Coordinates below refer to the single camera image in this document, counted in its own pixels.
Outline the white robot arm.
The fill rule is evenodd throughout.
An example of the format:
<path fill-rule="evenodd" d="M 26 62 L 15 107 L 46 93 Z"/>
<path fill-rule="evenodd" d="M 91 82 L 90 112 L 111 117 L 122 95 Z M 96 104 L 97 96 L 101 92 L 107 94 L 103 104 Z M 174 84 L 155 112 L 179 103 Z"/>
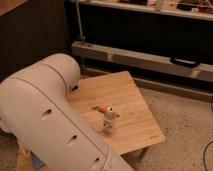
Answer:
<path fill-rule="evenodd" d="M 66 54 L 46 57 L 0 82 L 0 120 L 54 171 L 133 171 L 67 101 L 80 79 Z"/>

